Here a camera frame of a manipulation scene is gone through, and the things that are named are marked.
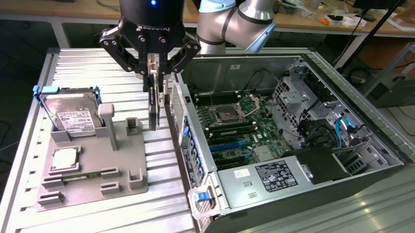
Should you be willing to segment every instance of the motherboard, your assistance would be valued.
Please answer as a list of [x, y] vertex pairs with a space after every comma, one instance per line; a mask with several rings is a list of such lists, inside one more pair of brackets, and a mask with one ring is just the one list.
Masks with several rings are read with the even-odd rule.
[[278, 159], [293, 149], [261, 95], [198, 97], [197, 112], [219, 170]]

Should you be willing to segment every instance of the floor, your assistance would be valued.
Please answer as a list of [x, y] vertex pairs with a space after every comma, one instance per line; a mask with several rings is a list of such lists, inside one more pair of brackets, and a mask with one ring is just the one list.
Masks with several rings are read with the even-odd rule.
[[[101, 31], [107, 25], [66, 24], [74, 48], [99, 47]], [[32, 87], [38, 83], [49, 48], [58, 42], [53, 27], [47, 23], [0, 20], [0, 194], [7, 183], [8, 171], [14, 161], [30, 104]], [[314, 47], [331, 61], [337, 57], [347, 36], [305, 33], [275, 33], [267, 47]], [[351, 67], [363, 64], [354, 61]]]

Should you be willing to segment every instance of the green circuit board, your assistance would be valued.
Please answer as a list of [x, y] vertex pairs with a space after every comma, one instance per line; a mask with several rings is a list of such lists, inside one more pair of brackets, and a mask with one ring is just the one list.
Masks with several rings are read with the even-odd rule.
[[[242, 95], [242, 101], [239, 102], [239, 109], [247, 115], [246, 117], [242, 117], [239, 114], [235, 103], [197, 106], [201, 123], [205, 127], [215, 127], [218, 125], [231, 126], [233, 124], [254, 121], [257, 123], [253, 133], [245, 133], [242, 135], [230, 134], [230, 136], [217, 139], [210, 139], [207, 135], [210, 147], [235, 142], [242, 143], [241, 148], [211, 152], [219, 169], [263, 162], [265, 159], [261, 159], [258, 156], [258, 148], [263, 149], [265, 146], [270, 149], [267, 160], [278, 159], [286, 151], [293, 149], [285, 137], [278, 133], [278, 127], [273, 118], [270, 118], [266, 105], [261, 101], [255, 102], [249, 95], [249, 93]], [[237, 158], [241, 158], [239, 161], [233, 162], [233, 159]]]

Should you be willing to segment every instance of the power supply label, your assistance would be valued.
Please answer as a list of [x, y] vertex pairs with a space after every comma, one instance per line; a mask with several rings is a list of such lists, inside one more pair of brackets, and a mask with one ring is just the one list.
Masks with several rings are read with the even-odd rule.
[[58, 113], [58, 116], [69, 133], [82, 133], [95, 130], [90, 111]]
[[270, 193], [299, 184], [285, 160], [259, 165], [255, 168]]

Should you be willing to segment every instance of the hard drive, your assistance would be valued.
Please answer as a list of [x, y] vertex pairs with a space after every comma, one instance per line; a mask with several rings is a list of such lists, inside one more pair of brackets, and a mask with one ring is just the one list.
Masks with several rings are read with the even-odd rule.
[[95, 128], [103, 127], [103, 120], [98, 115], [98, 87], [61, 89], [46, 86], [38, 98], [55, 130], [67, 131], [71, 137], [81, 137], [95, 135]]

